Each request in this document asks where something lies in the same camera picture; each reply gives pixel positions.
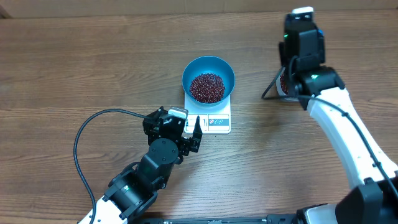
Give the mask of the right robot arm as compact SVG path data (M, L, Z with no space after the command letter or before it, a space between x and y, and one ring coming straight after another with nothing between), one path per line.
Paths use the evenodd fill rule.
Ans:
M297 223L397 223L397 164L358 116L338 73L325 66L324 35L312 7L286 15L279 53L285 97L298 99L322 128L351 189L337 204L298 210Z

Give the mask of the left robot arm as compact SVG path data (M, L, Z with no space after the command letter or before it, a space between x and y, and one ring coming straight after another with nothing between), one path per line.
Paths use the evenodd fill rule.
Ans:
M160 107L141 118L148 152L114 177L99 200L88 192L92 209L82 223L133 222L156 201L158 190L166 188L174 166L190 152L198 152L203 134L200 122L195 122L191 137L183 136L188 110Z

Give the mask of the white digital kitchen scale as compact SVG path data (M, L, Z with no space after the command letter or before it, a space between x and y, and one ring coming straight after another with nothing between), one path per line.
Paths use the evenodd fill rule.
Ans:
M231 97L215 106L200 105L185 94L184 108L188 110L184 131L192 134L197 117L203 134L229 134L231 132Z

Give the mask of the red beans in bowl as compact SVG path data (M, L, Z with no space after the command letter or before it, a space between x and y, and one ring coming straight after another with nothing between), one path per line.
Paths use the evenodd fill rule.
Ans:
M217 103L225 92L223 79L214 73L202 73L190 85L190 94L200 103Z

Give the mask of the teal blue bowl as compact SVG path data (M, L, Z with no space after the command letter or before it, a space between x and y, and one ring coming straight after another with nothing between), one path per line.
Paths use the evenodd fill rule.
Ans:
M199 76L202 73L214 73L220 76L223 79L223 83L225 85L225 92L223 99L217 103L200 103L195 100L190 94L190 85L194 78ZM234 70L225 60L215 56L202 56L192 60L186 67L182 73L182 88L184 92L196 102L199 102L200 105L207 106L215 106L220 104L223 100L229 97L236 84L236 77Z

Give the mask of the red adzuki beans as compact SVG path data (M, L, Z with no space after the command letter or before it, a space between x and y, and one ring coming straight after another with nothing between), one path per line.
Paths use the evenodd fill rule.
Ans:
M288 89L287 85L285 84L284 75L280 76L279 81L280 81L280 88L281 88L282 92L285 95L288 95L289 94L289 89Z

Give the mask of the clear plastic food container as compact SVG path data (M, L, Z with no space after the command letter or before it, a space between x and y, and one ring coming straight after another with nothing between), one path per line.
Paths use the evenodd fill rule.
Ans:
M282 92L282 90L280 88L280 81L279 81L280 76L283 75L284 72L285 72L285 68L281 68L280 75L277 78L277 80L275 81L277 93L279 96L287 96ZM289 103L298 103L299 102L299 100L297 98L283 98L282 101L289 102Z

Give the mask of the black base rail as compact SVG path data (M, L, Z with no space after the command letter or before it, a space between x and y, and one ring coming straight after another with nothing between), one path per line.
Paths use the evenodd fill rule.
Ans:
M233 217L233 218L140 218L129 222L133 224L298 224L307 223L305 212L321 204L298 209L296 214L269 214L264 217Z

